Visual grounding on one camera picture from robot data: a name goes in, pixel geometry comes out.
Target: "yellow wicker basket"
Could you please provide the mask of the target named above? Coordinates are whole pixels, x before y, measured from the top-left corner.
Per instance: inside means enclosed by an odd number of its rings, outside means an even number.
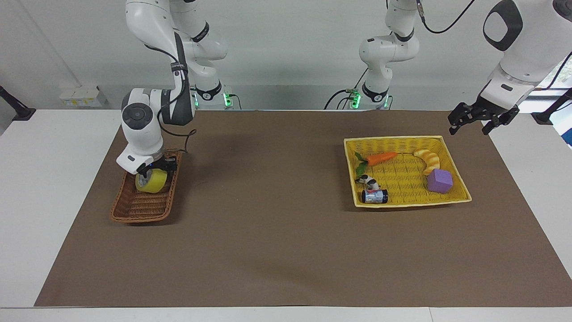
[[[386,136],[345,139],[344,147],[348,162],[349,181],[353,191],[353,202],[356,207],[418,207],[472,200],[442,136]],[[437,153],[441,169],[452,174],[453,187],[447,194],[433,193],[427,190],[427,177],[423,175],[423,170],[426,167],[425,162],[413,156],[413,152],[418,148],[429,149]],[[361,194],[366,186],[355,182],[355,170],[360,164],[355,152],[359,152],[364,158],[371,154],[383,152],[398,153],[396,158],[366,169],[366,174],[375,178],[381,189],[387,189],[388,203],[370,204],[362,202]]]

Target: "white table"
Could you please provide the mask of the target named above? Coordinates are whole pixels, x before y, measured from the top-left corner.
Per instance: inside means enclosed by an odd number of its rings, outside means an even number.
[[[572,308],[32,308],[119,124],[40,110],[0,136],[0,321],[572,321]],[[529,115],[491,137],[571,274],[572,150]]]

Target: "tape roll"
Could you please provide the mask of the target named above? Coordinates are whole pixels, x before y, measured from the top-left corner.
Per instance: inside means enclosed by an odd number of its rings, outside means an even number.
[[[156,194],[161,191],[167,182],[167,171],[161,169],[147,170],[147,178],[143,175],[135,175],[135,187],[144,193]]]

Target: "toy croissant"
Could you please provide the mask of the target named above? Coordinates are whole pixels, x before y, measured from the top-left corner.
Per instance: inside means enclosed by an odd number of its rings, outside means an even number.
[[[440,168],[439,156],[437,155],[437,153],[431,152],[426,149],[417,149],[415,150],[415,152],[413,152],[413,155],[423,159],[425,163],[427,163],[427,168],[425,169],[425,171],[423,171],[424,175],[430,175],[434,169]]]

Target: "brown paper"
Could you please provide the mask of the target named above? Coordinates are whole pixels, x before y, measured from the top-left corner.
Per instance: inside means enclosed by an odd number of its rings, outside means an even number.
[[[450,136],[447,112],[200,111],[169,129],[194,127],[171,215],[147,225],[109,220],[117,135],[36,306],[572,306],[572,281],[478,124]],[[398,135],[443,135],[473,201],[355,208],[343,139]]]

